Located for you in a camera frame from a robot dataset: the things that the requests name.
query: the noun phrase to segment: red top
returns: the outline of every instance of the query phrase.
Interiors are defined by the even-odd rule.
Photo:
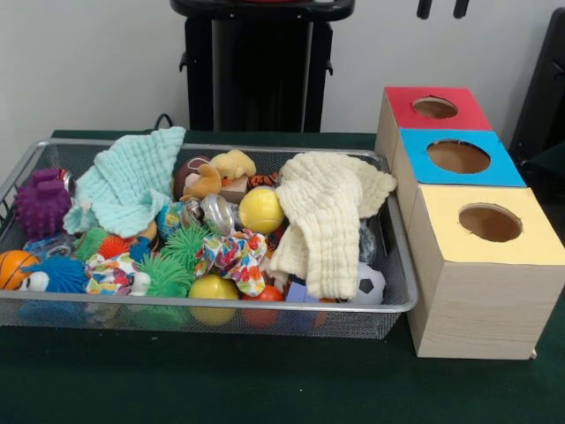
[[[486,119],[477,100],[468,88],[460,87],[385,87],[388,101],[395,114],[400,128],[429,130],[477,130],[491,131],[492,127]],[[452,117],[436,118],[418,113],[415,105],[424,107],[421,99],[438,98],[439,102],[452,103]]]

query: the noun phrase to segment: light blue washcloth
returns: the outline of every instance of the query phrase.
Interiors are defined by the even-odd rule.
[[[186,130],[179,126],[149,135],[126,135],[94,158],[77,180],[77,194],[64,216],[73,234],[100,225],[127,238],[146,229],[170,203],[170,181]]]

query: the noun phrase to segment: round hole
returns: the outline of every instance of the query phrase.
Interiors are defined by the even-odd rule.
[[[491,164],[490,156],[477,146],[460,140],[440,140],[427,147],[432,162],[458,174],[477,174]]]
[[[459,222],[476,236],[499,243],[513,240],[522,232],[520,218],[505,208],[486,203],[465,207]]]
[[[449,100],[431,95],[418,99],[413,104],[414,110],[423,117],[446,119],[457,115],[457,107]]]

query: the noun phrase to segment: metal basket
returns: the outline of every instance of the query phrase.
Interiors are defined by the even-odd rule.
[[[94,156],[111,141],[47,140],[31,147],[0,188],[0,252],[20,249],[26,242],[11,212],[15,188],[24,184],[31,172],[41,168],[65,168],[81,176]],[[177,166],[191,157],[217,155],[232,146],[183,145]],[[297,148],[247,148],[259,173],[280,170]],[[371,165],[388,170],[372,152],[332,150],[356,156]],[[249,302],[243,300],[173,299],[88,294],[55,294],[31,291],[0,291],[0,325],[68,327],[76,329],[158,329],[189,332],[269,334],[308,337],[383,338],[400,313],[414,307],[418,291],[406,243],[400,211],[394,194],[380,213],[369,222],[379,242],[373,265],[387,280],[384,303],[376,306],[349,303],[300,304],[288,302]],[[205,325],[194,318],[206,314]],[[272,325],[258,328],[257,323]]]

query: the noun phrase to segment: orange spiky ball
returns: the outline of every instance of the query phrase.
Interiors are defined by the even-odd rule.
[[[131,241],[129,239],[123,239],[119,236],[110,235],[102,241],[100,247],[98,247],[98,253],[101,254],[104,259],[110,259],[119,254],[125,254],[130,250]]]

